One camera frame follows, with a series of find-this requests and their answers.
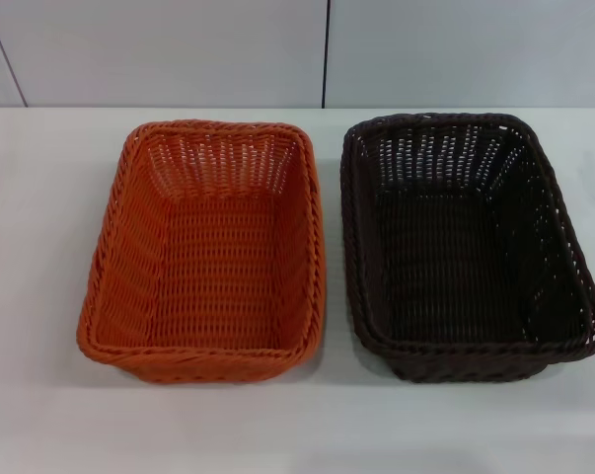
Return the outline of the orange woven plastic basket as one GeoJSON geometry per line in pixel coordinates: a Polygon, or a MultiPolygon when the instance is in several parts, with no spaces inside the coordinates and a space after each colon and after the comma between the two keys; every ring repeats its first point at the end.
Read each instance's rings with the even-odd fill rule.
{"type": "Polygon", "coordinates": [[[302,129],[189,119],[127,136],[77,327],[86,357],[155,383],[267,380],[316,353],[325,302],[302,129]]]}

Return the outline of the dark brown woven plastic basket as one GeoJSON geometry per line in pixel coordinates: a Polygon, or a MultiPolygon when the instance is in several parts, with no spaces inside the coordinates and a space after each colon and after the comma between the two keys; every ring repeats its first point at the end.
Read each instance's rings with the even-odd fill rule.
{"type": "Polygon", "coordinates": [[[340,193],[354,332],[398,378],[514,381],[595,355],[595,283],[520,118],[360,122],[340,193]]]}

